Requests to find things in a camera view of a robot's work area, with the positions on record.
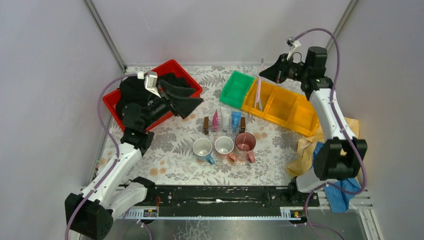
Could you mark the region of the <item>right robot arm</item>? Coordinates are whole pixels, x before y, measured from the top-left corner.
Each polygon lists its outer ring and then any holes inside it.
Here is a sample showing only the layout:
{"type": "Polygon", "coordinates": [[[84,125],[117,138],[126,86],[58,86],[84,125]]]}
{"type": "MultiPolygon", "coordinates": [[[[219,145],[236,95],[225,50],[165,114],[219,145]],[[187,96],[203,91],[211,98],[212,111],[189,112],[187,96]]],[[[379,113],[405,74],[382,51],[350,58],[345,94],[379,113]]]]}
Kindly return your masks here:
{"type": "Polygon", "coordinates": [[[330,183],[355,178],[363,166],[368,145],[357,138],[343,117],[338,105],[334,82],[325,75],[327,50],[312,46],[305,61],[294,62],[289,53],[281,54],[277,61],[259,73],[260,77],[276,84],[286,79],[299,81],[306,99],[313,106],[325,143],[307,173],[295,178],[296,187],[287,191],[287,201],[293,206],[307,199],[307,192],[330,183]]]}

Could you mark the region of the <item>white toothpaste tube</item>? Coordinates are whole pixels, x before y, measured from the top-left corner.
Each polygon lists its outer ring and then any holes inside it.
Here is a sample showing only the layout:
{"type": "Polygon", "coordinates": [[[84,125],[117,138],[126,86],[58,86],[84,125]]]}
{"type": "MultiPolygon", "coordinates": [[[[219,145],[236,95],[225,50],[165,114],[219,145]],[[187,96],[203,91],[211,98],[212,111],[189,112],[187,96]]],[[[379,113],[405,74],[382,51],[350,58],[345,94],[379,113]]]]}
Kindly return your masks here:
{"type": "Polygon", "coordinates": [[[222,122],[222,130],[224,132],[230,129],[230,117],[231,117],[231,109],[229,107],[221,106],[221,122],[222,122]]]}

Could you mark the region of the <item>pink glossy mug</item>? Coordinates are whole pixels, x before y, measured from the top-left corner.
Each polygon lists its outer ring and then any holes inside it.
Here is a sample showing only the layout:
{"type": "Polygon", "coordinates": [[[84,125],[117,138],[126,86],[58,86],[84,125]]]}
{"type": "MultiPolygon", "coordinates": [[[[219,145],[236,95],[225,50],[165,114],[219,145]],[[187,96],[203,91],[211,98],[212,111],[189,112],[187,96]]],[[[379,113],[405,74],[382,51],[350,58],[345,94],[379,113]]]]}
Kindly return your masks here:
{"type": "Polygon", "coordinates": [[[248,132],[239,133],[235,138],[235,149],[238,156],[249,163],[256,162],[254,149],[256,147],[256,138],[248,132]]]}

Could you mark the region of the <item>white ceramic cup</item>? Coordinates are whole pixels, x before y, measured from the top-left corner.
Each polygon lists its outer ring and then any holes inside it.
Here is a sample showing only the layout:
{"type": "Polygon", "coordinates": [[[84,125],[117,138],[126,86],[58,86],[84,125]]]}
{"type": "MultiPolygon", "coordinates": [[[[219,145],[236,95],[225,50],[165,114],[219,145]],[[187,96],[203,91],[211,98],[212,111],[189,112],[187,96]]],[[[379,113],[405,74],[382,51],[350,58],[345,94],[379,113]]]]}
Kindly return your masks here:
{"type": "Polygon", "coordinates": [[[207,138],[195,140],[192,145],[192,150],[198,160],[207,162],[211,165],[215,164],[215,160],[212,157],[213,145],[207,138]]]}

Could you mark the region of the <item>pink patterned cup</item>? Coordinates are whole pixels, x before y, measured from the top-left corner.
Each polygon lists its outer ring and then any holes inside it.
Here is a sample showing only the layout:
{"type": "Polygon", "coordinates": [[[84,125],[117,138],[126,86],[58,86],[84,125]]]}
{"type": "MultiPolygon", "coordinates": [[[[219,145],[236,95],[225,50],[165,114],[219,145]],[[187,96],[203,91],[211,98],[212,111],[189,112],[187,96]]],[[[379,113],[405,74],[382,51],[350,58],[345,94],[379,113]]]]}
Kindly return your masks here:
{"type": "Polygon", "coordinates": [[[217,156],[222,160],[228,160],[231,163],[237,161],[237,157],[234,154],[235,144],[233,140],[228,136],[218,137],[214,142],[214,149],[217,156]]]}

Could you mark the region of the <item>blue toothpaste tube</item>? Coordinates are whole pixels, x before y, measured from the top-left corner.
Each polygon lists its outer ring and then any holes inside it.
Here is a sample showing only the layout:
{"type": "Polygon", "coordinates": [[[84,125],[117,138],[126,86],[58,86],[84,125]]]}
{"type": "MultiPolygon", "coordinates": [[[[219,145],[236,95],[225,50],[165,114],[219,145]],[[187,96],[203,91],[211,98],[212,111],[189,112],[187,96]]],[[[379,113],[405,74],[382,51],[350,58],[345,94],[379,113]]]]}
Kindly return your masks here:
{"type": "Polygon", "coordinates": [[[241,122],[242,113],[238,111],[231,112],[231,130],[237,132],[239,129],[239,124],[241,122]]]}

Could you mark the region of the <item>clear acrylic toiletry tray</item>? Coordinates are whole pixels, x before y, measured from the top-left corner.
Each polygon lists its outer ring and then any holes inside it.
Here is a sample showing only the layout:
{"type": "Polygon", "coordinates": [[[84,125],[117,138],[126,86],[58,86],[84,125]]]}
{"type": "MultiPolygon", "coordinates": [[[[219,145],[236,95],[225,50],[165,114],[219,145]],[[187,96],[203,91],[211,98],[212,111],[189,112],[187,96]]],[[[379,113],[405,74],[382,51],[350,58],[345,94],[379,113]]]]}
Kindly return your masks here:
{"type": "Polygon", "coordinates": [[[201,125],[201,132],[206,136],[233,136],[246,132],[246,118],[241,117],[238,126],[233,129],[232,119],[228,121],[228,125],[222,123],[220,117],[214,118],[213,116],[205,116],[201,125]]]}

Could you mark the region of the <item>pink toothpaste tube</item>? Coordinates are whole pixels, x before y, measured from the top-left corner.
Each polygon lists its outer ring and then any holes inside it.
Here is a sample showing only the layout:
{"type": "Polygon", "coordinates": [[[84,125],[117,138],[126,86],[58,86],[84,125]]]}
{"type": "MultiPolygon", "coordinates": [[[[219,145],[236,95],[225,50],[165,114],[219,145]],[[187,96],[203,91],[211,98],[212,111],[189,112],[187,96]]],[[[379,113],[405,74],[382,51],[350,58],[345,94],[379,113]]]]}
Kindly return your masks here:
{"type": "Polygon", "coordinates": [[[213,117],[212,117],[212,130],[214,132],[217,132],[219,129],[220,129],[219,115],[218,115],[218,111],[215,110],[213,117]]]}

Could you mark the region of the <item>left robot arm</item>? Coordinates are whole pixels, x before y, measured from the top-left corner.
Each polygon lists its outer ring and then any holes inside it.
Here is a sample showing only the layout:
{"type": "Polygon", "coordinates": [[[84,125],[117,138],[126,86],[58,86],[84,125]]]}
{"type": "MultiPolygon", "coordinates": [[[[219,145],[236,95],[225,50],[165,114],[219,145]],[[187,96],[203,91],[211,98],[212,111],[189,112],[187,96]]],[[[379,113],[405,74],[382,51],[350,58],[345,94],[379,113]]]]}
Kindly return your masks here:
{"type": "Polygon", "coordinates": [[[65,199],[64,239],[69,239],[74,231],[93,240],[103,240],[117,217],[130,207],[138,202],[144,206],[154,202],[154,190],[138,182],[130,183],[120,193],[115,190],[124,174],[149,149],[155,134],[148,127],[169,112],[185,119],[204,100],[192,96],[194,89],[177,87],[164,80],[156,85],[146,83],[144,88],[154,92],[156,99],[147,106],[130,101],[122,107],[125,129],[120,142],[114,144],[116,156],[81,193],[70,193],[65,199]]]}

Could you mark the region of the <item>pink toothbrush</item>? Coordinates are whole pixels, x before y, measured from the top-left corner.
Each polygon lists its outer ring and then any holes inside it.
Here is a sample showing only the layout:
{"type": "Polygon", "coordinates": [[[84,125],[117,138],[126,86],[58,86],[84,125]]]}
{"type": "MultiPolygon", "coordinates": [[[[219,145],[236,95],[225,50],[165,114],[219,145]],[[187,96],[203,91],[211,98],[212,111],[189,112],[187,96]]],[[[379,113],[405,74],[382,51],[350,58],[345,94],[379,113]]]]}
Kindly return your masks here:
{"type": "Polygon", "coordinates": [[[262,87],[262,77],[259,75],[257,78],[256,94],[254,99],[253,107],[259,110],[258,101],[261,99],[261,87],[262,87]]]}

